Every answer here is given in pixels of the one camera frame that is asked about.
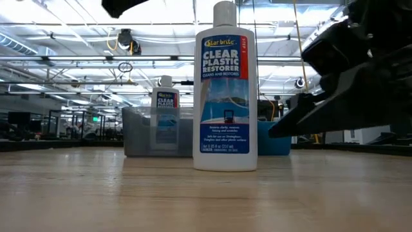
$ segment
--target clear plastic restorer bottle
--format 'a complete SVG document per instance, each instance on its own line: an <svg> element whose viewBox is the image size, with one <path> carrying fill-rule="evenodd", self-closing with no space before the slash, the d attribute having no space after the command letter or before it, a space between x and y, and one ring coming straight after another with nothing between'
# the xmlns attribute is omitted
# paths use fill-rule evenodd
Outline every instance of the clear plastic restorer bottle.
<svg viewBox="0 0 412 232"><path fill-rule="evenodd" d="M194 168L253 171L258 159L254 33L236 27L236 5L214 6L213 28L196 36Z"/></svg>

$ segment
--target gray plastic bin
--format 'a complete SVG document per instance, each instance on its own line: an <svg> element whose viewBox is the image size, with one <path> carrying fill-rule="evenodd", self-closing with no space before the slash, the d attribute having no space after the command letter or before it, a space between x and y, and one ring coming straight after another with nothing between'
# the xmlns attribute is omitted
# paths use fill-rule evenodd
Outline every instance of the gray plastic bin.
<svg viewBox="0 0 412 232"><path fill-rule="evenodd" d="M176 149L159 150L151 144L157 131L151 117L173 117L176 130ZM122 108L124 154L128 157L192 157L193 108Z"/></svg>

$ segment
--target yellow cable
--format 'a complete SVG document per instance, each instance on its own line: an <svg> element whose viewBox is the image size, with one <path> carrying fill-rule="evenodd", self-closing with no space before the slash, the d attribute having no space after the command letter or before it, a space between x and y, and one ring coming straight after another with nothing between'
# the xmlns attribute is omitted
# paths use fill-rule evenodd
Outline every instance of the yellow cable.
<svg viewBox="0 0 412 232"><path fill-rule="evenodd" d="M133 55L133 41L130 42L130 55Z"/></svg>
<svg viewBox="0 0 412 232"><path fill-rule="evenodd" d="M110 32L108 33L108 39L106 40L106 43L107 43L108 48L109 48L110 50L115 51L115 50L117 49L118 33L117 33L117 35L116 35L116 45L115 45L115 48L112 48L112 47L110 46L110 44L109 44L109 38L110 38Z"/></svg>
<svg viewBox="0 0 412 232"><path fill-rule="evenodd" d="M296 18L297 40L299 42L299 50L301 52L301 62L302 62L302 69L303 69L304 86L306 87L306 92L309 92L308 81L306 80L306 70L304 69L304 62L303 62L303 59L302 59L301 33L299 31L299 23L297 22L296 0L293 0L293 1L294 1L294 10L295 10L295 18Z"/></svg>
<svg viewBox="0 0 412 232"><path fill-rule="evenodd" d="M272 104L272 106L273 106L273 108L272 108L272 118L270 119L270 121L273 122L273 119L275 118L275 104L273 104L273 102L270 101L265 95L263 95L263 97L264 97L266 100L268 100L268 101Z"/></svg>

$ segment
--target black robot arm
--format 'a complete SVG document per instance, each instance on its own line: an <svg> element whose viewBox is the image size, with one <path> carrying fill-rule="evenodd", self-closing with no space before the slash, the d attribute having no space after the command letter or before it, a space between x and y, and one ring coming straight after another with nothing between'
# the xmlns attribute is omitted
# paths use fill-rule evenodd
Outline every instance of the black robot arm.
<svg viewBox="0 0 412 232"><path fill-rule="evenodd" d="M412 116L412 1L358 0L302 58L321 75L269 130L285 137L391 124Z"/></svg>

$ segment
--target plastic storage bin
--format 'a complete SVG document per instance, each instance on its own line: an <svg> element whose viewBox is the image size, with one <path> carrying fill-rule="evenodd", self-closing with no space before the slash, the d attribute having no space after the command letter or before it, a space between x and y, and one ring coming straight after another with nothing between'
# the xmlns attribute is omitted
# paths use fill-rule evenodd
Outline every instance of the plastic storage bin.
<svg viewBox="0 0 412 232"><path fill-rule="evenodd" d="M176 149L153 147L151 139L157 131L151 117L168 115L173 118L178 143ZM192 157L193 108L122 108L124 154L127 157Z"/></svg>
<svg viewBox="0 0 412 232"><path fill-rule="evenodd" d="M258 155L289 155L292 138L270 139L268 130L276 122L257 122L257 154Z"/></svg>

